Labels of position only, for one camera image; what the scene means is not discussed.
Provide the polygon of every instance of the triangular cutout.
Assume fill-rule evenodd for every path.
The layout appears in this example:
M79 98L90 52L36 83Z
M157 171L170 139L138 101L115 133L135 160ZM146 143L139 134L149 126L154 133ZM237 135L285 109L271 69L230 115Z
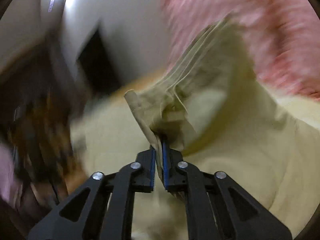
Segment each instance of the triangular cutout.
M73 222L77 222L89 193L89 188L85 188L83 191L81 191L60 211L60 216Z
M257 210L235 189L229 188L229 192L241 221L247 221L258 215Z

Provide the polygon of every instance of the beige cloth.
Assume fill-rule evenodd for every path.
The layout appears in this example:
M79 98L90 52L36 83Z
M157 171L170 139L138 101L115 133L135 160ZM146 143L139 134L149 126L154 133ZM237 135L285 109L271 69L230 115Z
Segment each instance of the beige cloth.
M209 26L162 80L139 94L130 90L125 98L160 158L153 131L167 134L171 147L201 171L227 172L295 237L320 201L320 134L289 115L255 81L236 29L227 18ZM138 212L143 210L149 208L140 206ZM179 215L170 214L177 220L176 234L179 228L185 232ZM159 229L150 227L165 220L152 215L145 230L139 228L155 239L150 236Z

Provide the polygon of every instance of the blue rubber strip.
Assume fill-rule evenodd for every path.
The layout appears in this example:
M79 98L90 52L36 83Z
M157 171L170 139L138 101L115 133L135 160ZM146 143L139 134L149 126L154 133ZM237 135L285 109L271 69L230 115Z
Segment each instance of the blue rubber strip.
M156 172L156 150L152 148L152 159L151 159L151 169L150 169L150 187L153 190L153 187L155 185L155 172Z
M164 180L164 188L167 190L168 180L169 180L169 171L167 166L167 150L166 150L165 142L162 143L162 164L163 164L163 180Z

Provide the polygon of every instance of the pink pillow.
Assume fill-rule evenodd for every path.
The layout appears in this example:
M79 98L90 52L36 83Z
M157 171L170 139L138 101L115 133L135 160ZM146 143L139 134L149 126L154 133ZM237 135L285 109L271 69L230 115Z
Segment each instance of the pink pillow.
M164 0L163 11L171 66L203 28L231 13L258 80L320 100L320 20L308 0Z

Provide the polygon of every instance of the metal rivet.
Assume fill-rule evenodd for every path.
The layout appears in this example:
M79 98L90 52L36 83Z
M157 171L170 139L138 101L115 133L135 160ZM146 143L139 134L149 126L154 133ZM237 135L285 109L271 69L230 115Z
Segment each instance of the metal rivet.
M178 167L184 169L184 168L188 167L188 163L186 163L186 162L179 162L179 163L178 163Z
M92 174L92 178L96 179L96 180L100 180L102 179L104 176L104 174L100 171L95 172L94 174Z
M138 169L138 168L141 167L141 164L140 164L140 163L137 163L137 162L131 163L131 164L130 164L130 167L136 170L136 169Z
M226 173L223 172L223 171L218 171L218 172L216 173L216 176L217 176L218 179L225 179L227 175L226 175Z

